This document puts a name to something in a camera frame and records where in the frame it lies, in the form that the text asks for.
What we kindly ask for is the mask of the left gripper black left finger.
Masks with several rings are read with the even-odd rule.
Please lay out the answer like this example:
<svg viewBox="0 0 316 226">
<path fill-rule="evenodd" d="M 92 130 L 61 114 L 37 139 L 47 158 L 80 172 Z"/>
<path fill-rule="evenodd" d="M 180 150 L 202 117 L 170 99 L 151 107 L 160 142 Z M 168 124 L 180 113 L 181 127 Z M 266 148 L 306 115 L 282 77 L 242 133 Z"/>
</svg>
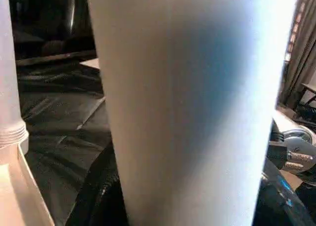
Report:
<svg viewBox="0 0 316 226">
<path fill-rule="evenodd" d="M 128 225 L 112 142 L 108 143 L 88 170 L 66 225 Z"/>
</svg>

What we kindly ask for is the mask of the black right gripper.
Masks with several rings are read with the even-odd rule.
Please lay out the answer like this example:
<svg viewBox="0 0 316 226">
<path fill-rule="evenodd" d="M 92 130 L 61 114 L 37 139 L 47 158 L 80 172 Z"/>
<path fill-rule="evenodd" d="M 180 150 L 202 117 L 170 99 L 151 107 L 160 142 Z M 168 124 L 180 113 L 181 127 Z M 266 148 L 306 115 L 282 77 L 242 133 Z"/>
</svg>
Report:
<svg viewBox="0 0 316 226">
<path fill-rule="evenodd" d="M 287 161 L 287 146 L 284 142 L 284 134 L 280 132 L 274 119 L 272 119 L 269 138 L 267 158 L 280 170 Z"/>
</svg>

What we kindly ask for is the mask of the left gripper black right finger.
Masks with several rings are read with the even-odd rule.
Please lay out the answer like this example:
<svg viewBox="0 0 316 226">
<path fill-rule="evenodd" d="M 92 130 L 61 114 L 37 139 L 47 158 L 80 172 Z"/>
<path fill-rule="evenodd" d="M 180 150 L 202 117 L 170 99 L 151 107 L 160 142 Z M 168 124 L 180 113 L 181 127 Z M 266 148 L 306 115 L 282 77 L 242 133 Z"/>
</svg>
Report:
<svg viewBox="0 0 316 226">
<path fill-rule="evenodd" d="M 268 159 L 261 175 L 255 226 L 309 226 L 311 216 L 287 180 Z"/>
</svg>

